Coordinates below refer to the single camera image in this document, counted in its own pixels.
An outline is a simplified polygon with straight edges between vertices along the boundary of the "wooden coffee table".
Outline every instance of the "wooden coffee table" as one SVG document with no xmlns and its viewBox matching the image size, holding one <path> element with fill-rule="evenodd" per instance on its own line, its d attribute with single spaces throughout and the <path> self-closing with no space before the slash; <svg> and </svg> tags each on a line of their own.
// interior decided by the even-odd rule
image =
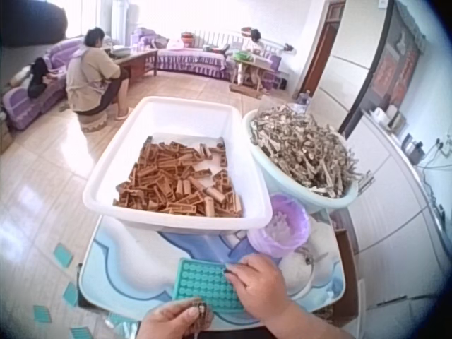
<svg viewBox="0 0 452 339">
<path fill-rule="evenodd" d="M 157 54 L 158 49 L 149 49 L 142 52 L 134 52 L 130 55 L 116 59 L 114 62 L 124 67 L 130 74 L 130 80 L 135 81 L 146 73 L 146 59 L 154 57 L 154 76 L 157 75 Z"/>
</svg>

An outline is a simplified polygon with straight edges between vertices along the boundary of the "black pants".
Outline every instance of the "black pants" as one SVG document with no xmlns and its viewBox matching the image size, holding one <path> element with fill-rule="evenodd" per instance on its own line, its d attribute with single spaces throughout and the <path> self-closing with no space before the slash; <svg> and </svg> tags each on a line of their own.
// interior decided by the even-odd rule
<svg viewBox="0 0 452 339">
<path fill-rule="evenodd" d="M 94 115 L 100 113 L 112 103 L 114 97 L 117 96 L 119 92 L 119 88 L 121 87 L 122 81 L 129 78 L 129 72 L 121 67 L 121 74 L 119 78 L 110 79 L 110 84 L 108 85 L 105 93 L 100 98 L 100 104 L 89 111 L 77 111 L 76 113 L 79 115 Z"/>
</svg>

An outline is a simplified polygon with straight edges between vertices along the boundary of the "hand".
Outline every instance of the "hand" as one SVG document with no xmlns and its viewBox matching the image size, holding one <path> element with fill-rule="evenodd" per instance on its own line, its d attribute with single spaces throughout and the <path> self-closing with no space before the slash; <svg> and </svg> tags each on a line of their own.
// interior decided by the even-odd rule
<svg viewBox="0 0 452 339">
<path fill-rule="evenodd" d="M 225 277 L 234 286 L 244 308 L 254 318 L 267 321 L 291 304 L 281 271 L 267 257 L 251 254 L 226 266 Z"/>
<path fill-rule="evenodd" d="M 198 307 L 192 304 L 199 298 L 168 302 L 151 310 L 143 319 L 136 339 L 181 339 L 182 336 L 194 333 L 192 326 L 199 317 Z M 212 317 L 206 319 L 206 330 Z"/>
<path fill-rule="evenodd" d="M 42 82 L 45 83 L 46 85 L 49 85 L 53 80 L 49 79 L 48 77 L 44 76 L 42 78 Z"/>
</svg>

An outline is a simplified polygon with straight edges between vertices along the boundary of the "teal tile piece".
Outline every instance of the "teal tile piece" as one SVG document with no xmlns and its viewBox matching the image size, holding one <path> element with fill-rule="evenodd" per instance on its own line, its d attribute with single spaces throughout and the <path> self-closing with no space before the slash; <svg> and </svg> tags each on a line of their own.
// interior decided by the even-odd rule
<svg viewBox="0 0 452 339">
<path fill-rule="evenodd" d="M 224 275 L 225 269 L 222 263 L 181 259 L 172 299 L 201 297 L 215 312 L 243 312 L 237 293 Z"/>
<path fill-rule="evenodd" d="M 33 306 L 33 315 L 38 323 L 51 323 L 50 311 L 46 306 Z"/>
<path fill-rule="evenodd" d="M 63 299 L 66 300 L 66 302 L 72 307 L 75 307 L 77 305 L 77 287 L 72 282 L 70 282 L 66 287 L 66 290 L 63 293 Z"/>
<path fill-rule="evenodd" d="M 109 320 L 110 323 L 112 323 L 115 326 L 119 325 L 120 323 L 136 323 L 136 320 L 126 318 L 125 316 L 121 316 L 119 314 L 112 312 L 110 312 L 107 319 Z"/>
<path fill-rule="evenodd" d="M 73 327 L 71 328 L 73 339 L 93 339 L 93 335 L 88 327 Z"/>
<path fill-rule="evenodd" d="M 71 264 L 73 255 L 72 253 L 64 247 L 62 244 L 57 244 L 54 250 L 55 259 L 60 263 L 64 268 L 68 268 Z"/>
</svg>

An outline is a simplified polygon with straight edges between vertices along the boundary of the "plastic bottle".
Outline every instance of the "plastic bottle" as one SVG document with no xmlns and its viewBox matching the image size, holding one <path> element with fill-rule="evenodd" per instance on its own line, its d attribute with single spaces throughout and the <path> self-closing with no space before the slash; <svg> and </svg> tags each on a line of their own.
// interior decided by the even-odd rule
<svg viewBox="0 0 452 339">
<path fill-rule="evenodd" d="M 304 107 L 304 111 L 307 111 L 309 104 L 311 103 L 311 91 L 307 90 L 305 93 L 300 93 L 297 99 L 297 104 Z"/>
</svg>

